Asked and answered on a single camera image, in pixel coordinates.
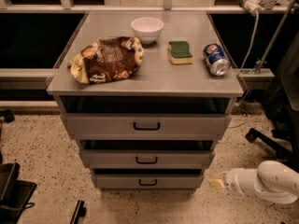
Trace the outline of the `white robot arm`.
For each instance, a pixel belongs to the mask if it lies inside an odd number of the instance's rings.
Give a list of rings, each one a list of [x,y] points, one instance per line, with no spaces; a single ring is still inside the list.
[[[257,168],[233,168],[208,179],[217,191],[254,195],[272,203],[290,204],[299,199],[299,174],[278,161],[263,161]]]

